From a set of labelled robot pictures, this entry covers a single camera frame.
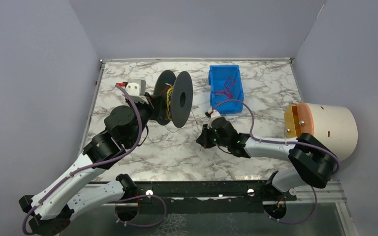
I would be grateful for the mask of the black round spool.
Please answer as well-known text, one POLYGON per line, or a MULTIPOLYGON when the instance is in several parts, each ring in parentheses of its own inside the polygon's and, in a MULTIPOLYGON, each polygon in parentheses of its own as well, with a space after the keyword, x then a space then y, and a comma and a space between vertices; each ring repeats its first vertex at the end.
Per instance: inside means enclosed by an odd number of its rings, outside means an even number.
POLYGON ((165 122, 172 122, 177 128, 182 128, 190 115, 193 101, 193 84, 190 74, 186 71, 175 75, 171 70, 163 71, 155 84, 153 95, 165 96, 165 122))

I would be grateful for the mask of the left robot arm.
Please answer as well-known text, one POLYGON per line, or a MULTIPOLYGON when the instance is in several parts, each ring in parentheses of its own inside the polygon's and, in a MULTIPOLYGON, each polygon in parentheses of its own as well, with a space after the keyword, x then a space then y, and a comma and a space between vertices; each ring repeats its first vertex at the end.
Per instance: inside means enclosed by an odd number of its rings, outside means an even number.
POLYGON ((95 177, 131 154, 140 144, 150 120, 162 120, 166 113, 163 95, 133 97, 125 93, 126 104, 115 107, 105 118, 105 129, 84 147, 75 162, 49 187, 36 195, 25 195, 19 204, 26 217, 25 235, 54 236, 81 214, 102 204, 133 197, 136 185, 129 175, 83 192, 95 177))

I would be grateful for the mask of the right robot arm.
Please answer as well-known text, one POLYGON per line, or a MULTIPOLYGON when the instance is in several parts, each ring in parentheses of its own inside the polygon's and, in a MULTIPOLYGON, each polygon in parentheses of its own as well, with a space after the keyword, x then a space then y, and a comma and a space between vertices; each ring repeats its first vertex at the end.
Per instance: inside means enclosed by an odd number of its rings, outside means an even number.
POLYGON ((266 157, 288 161, 292 167, 273 172, 265 183, 269 193, 285 193, 292 188, 309 185, 323 189, 340 168, 336 155, 309 133, 298 138, 263 139, 236 131, 224 117, 202 126, 196 143, 203 148, 226 148, 236 157, 266 157))

